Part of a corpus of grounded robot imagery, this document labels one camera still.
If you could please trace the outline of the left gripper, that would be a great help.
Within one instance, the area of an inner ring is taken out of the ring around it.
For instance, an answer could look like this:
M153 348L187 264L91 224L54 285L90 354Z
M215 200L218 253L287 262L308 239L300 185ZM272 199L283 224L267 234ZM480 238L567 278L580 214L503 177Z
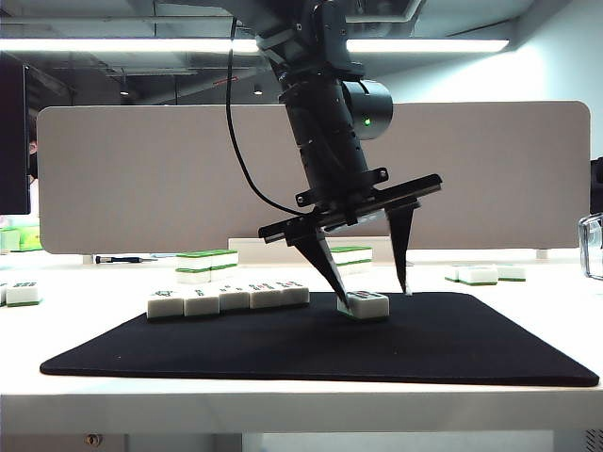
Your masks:
M419 199L441 189L442 179L429 174L402 184L379 189L388 172L377 168L362 172L339 188L318 186L296 195L299 207L313 210L298 212L291 218L261 227L260 238L271 243L286 240L325 278L338 299L349 307L347 293L324 233L334 232L384 215L390 228L390 240L401 291L410 295L407 283L406 253L409 246L413 214Z

